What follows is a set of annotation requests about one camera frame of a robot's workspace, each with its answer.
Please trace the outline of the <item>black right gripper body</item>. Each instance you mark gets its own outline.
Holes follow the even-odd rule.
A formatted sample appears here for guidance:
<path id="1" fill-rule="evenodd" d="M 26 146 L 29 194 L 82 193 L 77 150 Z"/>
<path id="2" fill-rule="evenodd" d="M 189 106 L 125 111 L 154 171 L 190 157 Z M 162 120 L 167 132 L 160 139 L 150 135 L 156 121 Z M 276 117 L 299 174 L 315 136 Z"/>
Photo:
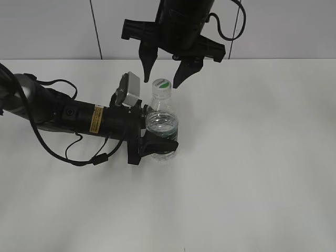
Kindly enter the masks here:
<path id="1" fill-rule="evenodd" d="M 158 22 L 126 19 L 121 38 L 140 41 L 139 57 L 157 58 L 161 49 L 177 57 L 208 57 L 221 62 L 225 46 L 201 35 L 204 24 L 174 22 L 164 18 Z"/>

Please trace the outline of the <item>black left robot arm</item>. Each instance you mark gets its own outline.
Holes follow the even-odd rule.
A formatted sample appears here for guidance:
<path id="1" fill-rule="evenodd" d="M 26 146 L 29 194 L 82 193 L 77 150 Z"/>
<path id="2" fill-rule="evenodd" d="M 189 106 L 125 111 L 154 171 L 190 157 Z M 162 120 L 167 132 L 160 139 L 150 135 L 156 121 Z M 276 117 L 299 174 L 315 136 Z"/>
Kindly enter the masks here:
<path id="1" fill-rule="evenodd" d="M 1 65 L 1 112 L 27 119 L 42 147 L 53 157 L 74 166 L 98 165 L 114 155 L 125 141 L 128 163 L 138 165 L 147 155 L 177 149 L 176 140 L 146 130 L 147 107 L 141 105 L 140 79 L 132 72 L 122 76 L 107 107 L 78 101 L 76 95 L 70 97 L 52 89 L 50 86 L 55 83 L 57 80 L 39 81 L 28 73 L 13 74 Z M 41 137 L 41 130 L 115 139 L 118 144 L 109 153 L 97 153 L 88 161 L 75 161 L 52 151 Z"/>

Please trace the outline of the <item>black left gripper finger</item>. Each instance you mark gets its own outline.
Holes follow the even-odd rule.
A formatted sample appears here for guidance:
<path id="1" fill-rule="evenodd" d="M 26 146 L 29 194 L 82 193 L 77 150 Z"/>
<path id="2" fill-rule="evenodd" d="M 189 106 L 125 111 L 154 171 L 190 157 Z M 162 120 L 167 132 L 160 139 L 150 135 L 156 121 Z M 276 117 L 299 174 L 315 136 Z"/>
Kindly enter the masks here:
<path id="1" fill-rule="evenodd" d="M 150 131 L 140 137 L 139 155 L 145 157 L 151 154 L 165 154 L 176 151 L 179 143 L 175 140 L 162 138 Z"/>

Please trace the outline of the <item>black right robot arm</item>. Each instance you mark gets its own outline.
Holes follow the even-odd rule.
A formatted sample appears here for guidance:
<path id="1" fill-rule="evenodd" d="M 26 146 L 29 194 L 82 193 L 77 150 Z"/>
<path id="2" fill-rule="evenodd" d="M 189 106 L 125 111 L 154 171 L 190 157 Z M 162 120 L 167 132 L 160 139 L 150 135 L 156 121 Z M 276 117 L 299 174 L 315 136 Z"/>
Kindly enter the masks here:
<path id="1" fill-rule="evenodd" d="M 121 38 L 140 41 L 139 58 L 144 82 L 148 82 L 153 65 L 162 49 L 180 65 L 173 79 L 176 89 L 191 75 L 203 68 L 204 58 L 221 62 L 225 46 L 202 36 L 213 1 L 160 1 L 153 22 L 126 19 Z"/>

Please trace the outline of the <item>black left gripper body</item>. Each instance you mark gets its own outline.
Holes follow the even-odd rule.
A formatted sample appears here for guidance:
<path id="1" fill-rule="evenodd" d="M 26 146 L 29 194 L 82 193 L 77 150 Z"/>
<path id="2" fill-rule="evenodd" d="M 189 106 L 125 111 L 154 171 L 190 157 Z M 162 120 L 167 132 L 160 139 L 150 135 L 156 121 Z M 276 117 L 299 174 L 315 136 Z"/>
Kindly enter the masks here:
<path id="1" fill-rule="evenodd" d="M 114 155 L 122 142 L 127 143 L 128 163 L 138 165 L 141 161 L 141 131 L 144 129 L 144 113 L 142 100 L 127 107 L 117 106 L 115 99 L 110 100 L 109 107 L 103 114 L 103 125 L 108 129 L 108 138 L 118 140 L 114 149 L 107 153 L 107 157 Z"/>

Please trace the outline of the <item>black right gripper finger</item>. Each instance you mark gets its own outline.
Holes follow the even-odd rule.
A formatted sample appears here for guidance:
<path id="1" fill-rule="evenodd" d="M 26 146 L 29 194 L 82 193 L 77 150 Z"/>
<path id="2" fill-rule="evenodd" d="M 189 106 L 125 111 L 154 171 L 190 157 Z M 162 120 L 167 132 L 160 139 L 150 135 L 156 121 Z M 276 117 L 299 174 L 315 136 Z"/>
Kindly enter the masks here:
<path id="1" fill-rule="evenodd" d="M 150 78 L 150 73 L 153 68 L 153 65 L 158 57 L 158 47 L 152 46 L 145 41 L 140 42 L 139 47 L 139 58 L 142 62 L 143 73 L 144 73 L 144 82 L 147 83 Z"/>
<path id="2" fill-rule="evenodd" d="M 184 57 L 175 73 L 173 88 L 178 88 L 188 77 L 203 68 L 204 57 Z"/>

